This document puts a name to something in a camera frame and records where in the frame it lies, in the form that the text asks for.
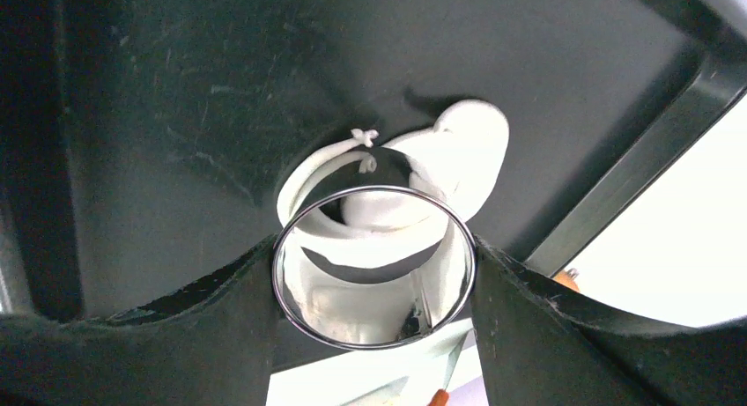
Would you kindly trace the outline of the small round metal cup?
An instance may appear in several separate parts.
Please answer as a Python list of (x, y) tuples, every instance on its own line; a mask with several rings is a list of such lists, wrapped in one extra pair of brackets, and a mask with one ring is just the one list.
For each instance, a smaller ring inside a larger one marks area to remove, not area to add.
[(412, 157), (359, 147), (314, 166), (274, 244), (272, 284), (287, 320), (351, 351), (424, 339), (464, 308), (476, 242)]

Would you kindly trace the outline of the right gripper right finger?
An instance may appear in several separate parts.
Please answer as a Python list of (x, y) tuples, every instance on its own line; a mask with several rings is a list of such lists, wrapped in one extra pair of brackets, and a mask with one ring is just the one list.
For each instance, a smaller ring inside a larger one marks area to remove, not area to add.
[(477, 241), (471, 294), (492, 405), (743, 405), (746, 321), (704, 328), (605, 305)]

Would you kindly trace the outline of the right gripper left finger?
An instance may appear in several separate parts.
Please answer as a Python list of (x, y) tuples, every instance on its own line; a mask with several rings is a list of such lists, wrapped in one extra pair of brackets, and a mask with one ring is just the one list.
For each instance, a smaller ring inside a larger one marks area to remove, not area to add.
[(2, 404), (265, 404), (279, 320), (273, 243), (107, 318), (4, 317)]

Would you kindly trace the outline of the black baking tray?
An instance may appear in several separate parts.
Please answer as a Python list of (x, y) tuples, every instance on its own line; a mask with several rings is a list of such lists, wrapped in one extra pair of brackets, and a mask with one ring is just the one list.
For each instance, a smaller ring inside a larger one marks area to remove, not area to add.
[[(347, 127), (475, 96), (510, 142), (473, 229), (550, 271), (745, 87), (707, 0), (1, 0), (1, 232), (30, 316), (107, 318), (271, 237), (281, 180)], [(271, 370), (334, 354), (279, 317)]]

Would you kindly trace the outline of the white dough ball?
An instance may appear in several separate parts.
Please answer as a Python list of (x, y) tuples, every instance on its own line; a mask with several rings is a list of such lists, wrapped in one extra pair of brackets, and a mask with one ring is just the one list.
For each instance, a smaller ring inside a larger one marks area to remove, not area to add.
[(425, 167), (441, 187), (450, 207), (467, 225), (493, 191), (509, 141), (504, 114), (482, 100), (460, 100), (425, 129), (377, 144), (375, 129), (353, 129), (343, 141), (330, 144), (304, 159), (290, 174), (277, 196), (277, 216), (284, 226), (290, 201), (314, 166), (354, 148), (384, 147), (402, 152)]

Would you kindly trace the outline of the wooden dough roller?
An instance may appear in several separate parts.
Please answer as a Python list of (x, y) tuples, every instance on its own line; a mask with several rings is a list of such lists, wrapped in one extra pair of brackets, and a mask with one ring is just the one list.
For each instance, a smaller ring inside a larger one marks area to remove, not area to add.
[(575, 282), (579, 272), (575, 268), (560, 270), (552, 279), (558, 283), (564, 285), (566, 288), (575, 292), (580, 292), (580, 288)]

